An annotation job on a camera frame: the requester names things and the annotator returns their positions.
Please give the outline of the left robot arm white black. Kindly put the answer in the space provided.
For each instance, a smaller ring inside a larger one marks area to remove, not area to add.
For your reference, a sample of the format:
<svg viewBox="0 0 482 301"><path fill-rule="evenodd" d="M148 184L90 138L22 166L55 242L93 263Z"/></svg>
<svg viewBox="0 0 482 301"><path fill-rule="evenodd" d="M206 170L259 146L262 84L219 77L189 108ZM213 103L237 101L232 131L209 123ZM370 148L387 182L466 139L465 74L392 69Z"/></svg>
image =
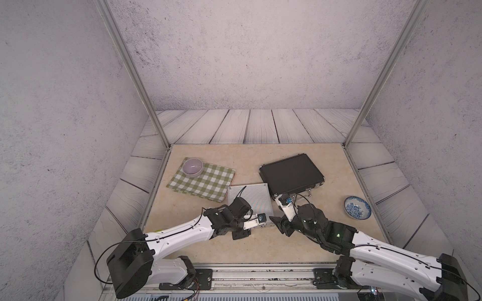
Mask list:
<svg viewBox="0 0 482 301"><path fill-rule="evenodd" d="M254 214L250 204L238 197L230 205L202 209L199 217L167 230L145 234L136 228L121 242L108 247L110 285L118 299L153 283L188 288L197 273L191 260L187 256L169 260L169 255L227 233L231 233L233 240L246 238L252 228L266 222L266 214Z"/></svg>

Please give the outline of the silver aluminium poker case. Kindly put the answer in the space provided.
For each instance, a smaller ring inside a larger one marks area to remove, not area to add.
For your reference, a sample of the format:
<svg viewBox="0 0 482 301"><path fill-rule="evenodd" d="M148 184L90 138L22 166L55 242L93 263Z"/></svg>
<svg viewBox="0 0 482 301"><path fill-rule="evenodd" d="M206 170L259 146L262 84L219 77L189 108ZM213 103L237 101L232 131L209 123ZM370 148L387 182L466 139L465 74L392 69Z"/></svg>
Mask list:
<svg viewBox="0 0 482 301"><path fill-rule="evenodd" d="M242 188L246 187L241 192L240 197L245 199L250 204L254 214L264 213L267 218L266 225L268 227L273 226L273 222L269 219L270 216L274 216L274 210L272 207L272 198L269 194L268 184L249 184L231 186L227 193L227 202L231 204Z"/></svg>

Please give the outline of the black poker case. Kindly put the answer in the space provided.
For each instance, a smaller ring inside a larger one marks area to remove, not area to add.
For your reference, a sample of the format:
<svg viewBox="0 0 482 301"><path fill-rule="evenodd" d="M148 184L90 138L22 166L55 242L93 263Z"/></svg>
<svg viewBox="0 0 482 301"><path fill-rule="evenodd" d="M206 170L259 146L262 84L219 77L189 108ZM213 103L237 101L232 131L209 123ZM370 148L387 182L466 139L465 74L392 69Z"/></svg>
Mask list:
<svg viewBox="0 0 482 301"><path fill-rule="evenodd" d="M298 154L274 163L264 164L259 169L270 195L294 195L320 187L325 177L307 154Z"/></svg>

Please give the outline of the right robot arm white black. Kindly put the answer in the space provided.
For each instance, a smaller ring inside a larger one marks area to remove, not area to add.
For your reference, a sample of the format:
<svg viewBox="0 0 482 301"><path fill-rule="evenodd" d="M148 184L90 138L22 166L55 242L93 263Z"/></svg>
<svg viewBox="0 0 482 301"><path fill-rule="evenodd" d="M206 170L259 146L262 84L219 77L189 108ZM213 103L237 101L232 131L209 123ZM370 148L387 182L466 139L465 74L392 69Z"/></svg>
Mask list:
<svg viewBox="0 0 482 301"><path fill-rule="evenodd" d="M312 203L296 206L287 194L276 197L282 217L272 216L278 230L301 233L339 256L332 281L341 288L377 287L415 300L468 300L469 284L456 258L422 255L368 236L347 224L330 221Z"/></svg>

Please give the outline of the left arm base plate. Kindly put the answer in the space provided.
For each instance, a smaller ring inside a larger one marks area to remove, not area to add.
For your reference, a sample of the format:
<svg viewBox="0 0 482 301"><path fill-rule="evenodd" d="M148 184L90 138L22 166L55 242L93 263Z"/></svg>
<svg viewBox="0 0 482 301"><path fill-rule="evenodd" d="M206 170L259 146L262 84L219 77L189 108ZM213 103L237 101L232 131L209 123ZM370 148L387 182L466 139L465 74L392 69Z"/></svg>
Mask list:
<svg viewBox="0 0 482 301"><path fill-rule="evenodd" d="M213 270L196 269L195 274L188 275L178 284L161 283L159 290L210 290L212 288Z"/></svg>

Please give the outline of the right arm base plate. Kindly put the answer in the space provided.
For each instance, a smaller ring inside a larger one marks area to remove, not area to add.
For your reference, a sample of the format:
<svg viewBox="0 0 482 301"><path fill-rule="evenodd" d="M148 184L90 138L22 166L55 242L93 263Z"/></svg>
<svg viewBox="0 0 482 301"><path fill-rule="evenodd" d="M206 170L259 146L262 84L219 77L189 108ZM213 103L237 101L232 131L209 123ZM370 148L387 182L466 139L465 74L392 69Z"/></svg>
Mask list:
<svg viewBox="0 0 482 301"><path fill-rule="evenodd" d="M350 289L361 290L365 286L357 284L352 278L350 270L341 268L315 268L313 270L313 285L319 289Z"/></svg>

